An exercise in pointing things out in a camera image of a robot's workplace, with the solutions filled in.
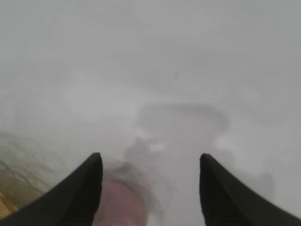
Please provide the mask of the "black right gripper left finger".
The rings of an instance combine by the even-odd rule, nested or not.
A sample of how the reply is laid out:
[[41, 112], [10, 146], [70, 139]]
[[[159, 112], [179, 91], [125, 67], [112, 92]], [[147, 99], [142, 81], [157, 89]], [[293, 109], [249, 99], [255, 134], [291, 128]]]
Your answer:
[[1, 220], [2, 226], [90, 226], [99, 208], [103, 162], [91, 154], [43, 196]]

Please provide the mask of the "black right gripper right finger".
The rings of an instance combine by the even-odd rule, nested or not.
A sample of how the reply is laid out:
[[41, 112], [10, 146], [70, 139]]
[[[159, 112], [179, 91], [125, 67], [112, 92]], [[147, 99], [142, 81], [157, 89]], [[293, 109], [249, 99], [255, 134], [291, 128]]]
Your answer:
[[207, 226], [300, 226], [300, 218], [251, 190], [213, 156], [200, 157], [199, 196]]

